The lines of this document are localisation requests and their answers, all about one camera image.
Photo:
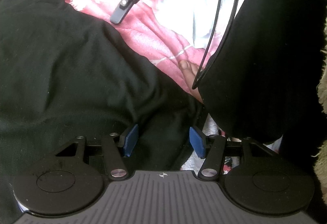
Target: bare foot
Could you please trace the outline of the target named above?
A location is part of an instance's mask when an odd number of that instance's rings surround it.
[[[179,62],[179,69],[182,71],[185,82],[190,89],[192,95],[201,103],[203,103],[200,93],[197,89],[192,89],[192,85],[197,74],[199,66],[196,64],[190,63],[189,61],[182,60]]]

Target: pink and white blanket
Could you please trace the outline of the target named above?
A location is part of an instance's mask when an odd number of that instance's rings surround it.
[[[65,0],[77,11],[95,16],[110,23],[110,16],[120,0]],[[170,76],[183,90],[190,93],[178,68],[180,60],[200,64],[204,49],[196,49],[185,37],[163,27],[156,19],[156,5],[162,0],[143,0],[136,4],[119,25],[114,27],[135,52],[148,58],[161,71]],[[206,62],[220,42],[225,20],[216,36]]]

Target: blue gripper pad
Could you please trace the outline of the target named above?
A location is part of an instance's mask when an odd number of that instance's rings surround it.
[[[128,133],[125,139],[125,144],[123,147],[124,155],[129,157],[132,154],[132,151],[137,143],[139,138],[139,126],[136,124]]]
[[[193,127],[190,127],[190,143],[197,156],[201,159],[204,159],[205,148],[203,145],[202,137],[195,131]]]

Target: black pants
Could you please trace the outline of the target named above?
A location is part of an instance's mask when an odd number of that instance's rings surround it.
[[[326,0],[245,0],[199,85],[205,106],[227,134],[261,142],[283,135],[281,155],[312,174],[311,155],[327,128],[316,89],[325,18]],[[326,223],[319,192],[317,183],[320,208],[312,214]]]

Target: silver screw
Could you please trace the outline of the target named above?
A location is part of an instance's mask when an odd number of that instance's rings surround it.
[[[121,178],[127,175],[127,171],[123,169],[115,169],[111,171],[111,176],[116,177],[116,178]]]
[[[213,177],[217,175],[217,171],[214,169],[204,169],[201,171],[201,174],[206,177]]]

